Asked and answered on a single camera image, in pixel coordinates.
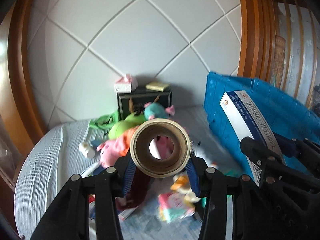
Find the pink Kotex pad pack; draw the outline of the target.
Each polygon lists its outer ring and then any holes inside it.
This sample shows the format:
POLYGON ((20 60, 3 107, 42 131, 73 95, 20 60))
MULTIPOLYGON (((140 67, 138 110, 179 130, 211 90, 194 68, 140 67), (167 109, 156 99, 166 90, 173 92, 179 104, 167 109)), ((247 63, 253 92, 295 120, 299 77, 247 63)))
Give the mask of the pink Kotex pad pack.
POLYGON ((178 219, 191 217, 195 213, 195 206, 184 200, 184 195, 168 192, 158 195, 159 220, 171 223, 178 219))

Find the orange dress pig plush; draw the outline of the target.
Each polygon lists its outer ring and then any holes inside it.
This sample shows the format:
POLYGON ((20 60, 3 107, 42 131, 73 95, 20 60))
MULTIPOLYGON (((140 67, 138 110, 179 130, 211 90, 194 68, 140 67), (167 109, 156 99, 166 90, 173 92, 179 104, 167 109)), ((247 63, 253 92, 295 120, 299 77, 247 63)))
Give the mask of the orange dress pig plush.
POLYGON ((131 138, 137 128, 138 126, 130 128, 117 139, 107 140, 97 147, 97 151, 100 152, 99 163, 103 168, 113 166, 118 158, 127 155, 131 138))

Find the maroon cloth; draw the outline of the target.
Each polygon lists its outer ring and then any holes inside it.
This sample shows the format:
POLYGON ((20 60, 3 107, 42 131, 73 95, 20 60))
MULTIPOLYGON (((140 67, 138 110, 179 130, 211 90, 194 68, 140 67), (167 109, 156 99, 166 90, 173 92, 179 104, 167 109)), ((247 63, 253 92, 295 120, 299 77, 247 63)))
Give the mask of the maroon cloth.
POLYGON ((151 177, 136 168, 135 175, 131 184, 131 189, 123 198, 116 198, 116 208, 124 211, 138 207, 144 199, 149 189, 151 177))

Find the blue striped bed sheet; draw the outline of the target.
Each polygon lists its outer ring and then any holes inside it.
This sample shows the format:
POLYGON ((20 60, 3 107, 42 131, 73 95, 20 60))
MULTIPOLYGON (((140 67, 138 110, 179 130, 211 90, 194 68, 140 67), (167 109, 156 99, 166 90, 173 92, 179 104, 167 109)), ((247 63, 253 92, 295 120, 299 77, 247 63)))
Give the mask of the blue striped bed sheet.
MULTIPOLYGON (((220 145, 209 129, 202 107, 178 109, 174 120, 188 132, 197 155, 216 165, 224 174, 238 177, 240 166, 220 145)), ((51 129, 33 148, 25 160, 15 187, 14 214, 18 233, 29 239, 47 207, 71 175, 83 173, 95 163, 79 151, 79 144, 102 140, 102 131, 91 129, 88 121, 69 122, 51 129)), ((151 182, 146 199, 121 222, 125 239, 197 239, 201 223, 187 217, 171 223, 158 216, 158 195, 168 192, 171 178, 151 182)))

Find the blue plastic storage crate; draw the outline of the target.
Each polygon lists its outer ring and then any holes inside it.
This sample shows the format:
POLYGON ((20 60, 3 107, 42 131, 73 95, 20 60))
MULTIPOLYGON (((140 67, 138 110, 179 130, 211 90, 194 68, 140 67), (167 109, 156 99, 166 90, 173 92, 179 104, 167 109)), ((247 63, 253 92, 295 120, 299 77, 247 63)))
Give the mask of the blue plastic storage crate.
POLYGON ((259 79, 207 76, 204 110, 209 128, 235 161, 256 183, 261 169, 240 150, 245 137, 262 142, 285 165, 309 174, 296 157, 287 157, 280 140, 308 138, 319 143, 319 117, 296 99, 259 79))

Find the yellow sticky note pad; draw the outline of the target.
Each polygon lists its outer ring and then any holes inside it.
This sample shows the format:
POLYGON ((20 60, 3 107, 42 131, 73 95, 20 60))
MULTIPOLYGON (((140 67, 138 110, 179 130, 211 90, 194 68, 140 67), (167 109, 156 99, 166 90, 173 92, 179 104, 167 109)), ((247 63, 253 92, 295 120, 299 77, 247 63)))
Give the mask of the yellow sticky note pad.
POLYGON ((170 85, 168 83, 161 83, 161 82, 150 82, 145 85, 145 88, 148 90, 163 92, 168 89, 170 85))

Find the teal pig plush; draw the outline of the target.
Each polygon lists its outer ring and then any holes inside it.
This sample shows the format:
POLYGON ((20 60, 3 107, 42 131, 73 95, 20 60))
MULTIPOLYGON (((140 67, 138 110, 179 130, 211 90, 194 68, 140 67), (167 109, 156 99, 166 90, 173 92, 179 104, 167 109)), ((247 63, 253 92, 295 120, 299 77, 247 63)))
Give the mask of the teal pig plush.
POLYGON ((168 119, 173 115, 175 115, 174 106, 164 108, 157 102, 148 102, 144 105, 144 118, 146 120, 157 118, 168 119))

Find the green frog plush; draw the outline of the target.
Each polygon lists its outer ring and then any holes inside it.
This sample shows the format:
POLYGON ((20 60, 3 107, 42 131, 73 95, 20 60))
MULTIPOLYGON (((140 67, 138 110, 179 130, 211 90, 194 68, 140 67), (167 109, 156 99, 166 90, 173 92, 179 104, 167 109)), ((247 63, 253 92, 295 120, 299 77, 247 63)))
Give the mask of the green frog plush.
POLYGON ((134 112, 128 115, 124 120, 115 123, 108 133, 111 140, 117 139, 128 129, 141 125, 146 121, 143 113, 134 112))

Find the pink tissue box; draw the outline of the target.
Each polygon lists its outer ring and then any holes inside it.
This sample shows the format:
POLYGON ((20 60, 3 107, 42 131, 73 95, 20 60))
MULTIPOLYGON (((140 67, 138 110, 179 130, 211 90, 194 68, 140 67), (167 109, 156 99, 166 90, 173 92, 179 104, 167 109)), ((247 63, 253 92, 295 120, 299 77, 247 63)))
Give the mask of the pink tissue box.
POLYGON ((114 84, 115 93, 131 93, 138 87, 137 79, 131 74, 126 74, 114 84))

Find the green bag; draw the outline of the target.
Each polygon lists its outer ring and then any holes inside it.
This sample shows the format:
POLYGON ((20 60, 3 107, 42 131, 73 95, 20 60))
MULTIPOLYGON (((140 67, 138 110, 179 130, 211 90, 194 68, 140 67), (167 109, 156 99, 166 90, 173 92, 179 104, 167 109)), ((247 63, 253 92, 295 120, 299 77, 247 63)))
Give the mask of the green bag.
POLYGON ((119 121, 119 111, 116 110, 111 114, 102 115, 99 118, 92 119, 89 122, 89 128, 99 130, 110 130, 119 121))

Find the white pill bottle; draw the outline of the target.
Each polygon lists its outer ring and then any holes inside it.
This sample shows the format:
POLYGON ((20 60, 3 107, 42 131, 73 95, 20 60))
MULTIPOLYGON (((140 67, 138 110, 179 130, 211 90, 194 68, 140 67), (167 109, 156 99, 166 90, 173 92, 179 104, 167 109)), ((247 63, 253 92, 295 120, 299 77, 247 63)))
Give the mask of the white pill bottle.
POLYGON ((79 144, 78 148, 85 158, 93 159, 95 157, 95 150, 93 150, 93 148, 89 144, 82 142, 79 144))

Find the white bear plush orange ribbon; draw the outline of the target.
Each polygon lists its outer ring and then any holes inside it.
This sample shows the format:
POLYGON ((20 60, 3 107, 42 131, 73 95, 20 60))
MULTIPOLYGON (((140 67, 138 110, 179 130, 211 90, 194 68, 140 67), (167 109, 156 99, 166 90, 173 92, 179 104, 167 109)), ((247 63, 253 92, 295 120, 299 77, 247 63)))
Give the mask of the white bear plush orange ribbon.
POLYGON ((201 199, 193 192, 189 178, 185 172, 174 175, 170 189, 184 195, 184 200, 189 203, 198 203, 201 199))

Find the white tube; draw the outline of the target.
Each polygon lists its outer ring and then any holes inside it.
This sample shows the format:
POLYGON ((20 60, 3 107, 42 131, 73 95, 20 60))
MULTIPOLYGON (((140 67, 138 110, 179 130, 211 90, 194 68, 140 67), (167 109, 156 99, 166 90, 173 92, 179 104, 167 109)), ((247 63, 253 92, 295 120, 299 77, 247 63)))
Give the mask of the white tube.
POLYGON ((93 172, 100 166, 99 162, 95 162, 93 163, 91 166, 89 166, 88 168, 86 168, 84 170, 84 172, 82 172, 81 177, 82 178, 86 178, 89 177, 93 174, 93 172))

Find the brown tape roll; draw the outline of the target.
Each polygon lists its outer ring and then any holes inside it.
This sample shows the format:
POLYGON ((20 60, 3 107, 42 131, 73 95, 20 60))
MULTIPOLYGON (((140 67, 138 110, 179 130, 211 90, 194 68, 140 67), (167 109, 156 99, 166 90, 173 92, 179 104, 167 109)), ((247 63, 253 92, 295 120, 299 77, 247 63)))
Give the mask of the brown tape roll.
POLYGON ((142 123, 130 142, 136 167, 153 178, 166 178, 185 168, 191 156, 186 130, 170 119, 156 118, 142 123))

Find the white blue medicine box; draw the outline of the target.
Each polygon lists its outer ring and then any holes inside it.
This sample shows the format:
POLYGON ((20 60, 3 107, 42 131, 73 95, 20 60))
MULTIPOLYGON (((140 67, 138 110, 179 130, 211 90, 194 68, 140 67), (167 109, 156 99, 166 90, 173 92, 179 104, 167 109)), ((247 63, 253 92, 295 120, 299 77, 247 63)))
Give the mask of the white blue medicine box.
POLYGON ((261 178, 261 169, 255 165, 240 150, 240 141, 245 137, 262 142, 263 145, 280 156, 285 163, 278 142, 261 111, 244 90, 224 92, 220 106, 223 109, 231 127, 230 138, 227 146, 232 152, 232 157, 258 185, 261 178))

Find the black cabinet box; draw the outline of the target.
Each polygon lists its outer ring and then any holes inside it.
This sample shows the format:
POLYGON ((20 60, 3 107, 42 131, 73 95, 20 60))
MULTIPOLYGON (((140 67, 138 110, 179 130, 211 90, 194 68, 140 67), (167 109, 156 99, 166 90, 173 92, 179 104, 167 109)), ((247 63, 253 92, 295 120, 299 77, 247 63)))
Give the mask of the black cabinet box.
POLYGON ((157 99, 157 102, 163 107, 171 106, 172 102, 172 90, 167 88, 163 92, 148 90, 143 87, 138 87, 132 93, 117 93, 117 103, 120 120, 124 120, 130 112, 130 105, 133 106, 133 110, 136 112, 138 110, 143 110, 144 105, 148 102, 154 102, 157 99))

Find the wooden headboard frame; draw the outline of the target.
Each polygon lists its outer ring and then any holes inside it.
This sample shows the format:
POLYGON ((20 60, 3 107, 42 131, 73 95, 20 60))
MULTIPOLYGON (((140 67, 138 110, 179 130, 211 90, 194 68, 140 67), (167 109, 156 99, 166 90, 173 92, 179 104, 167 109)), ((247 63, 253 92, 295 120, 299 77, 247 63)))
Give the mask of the wooden headboard frame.
MULTIPOLYGON (((27 27, 33 0, 5 0, 1 16, 1 118, 10 139, 23 153, 46 129, 31 91, 27 64, 27 27)), ((270 80, 276 23, 272 0, 240 0, 242 37, 239 76, 270 80)))

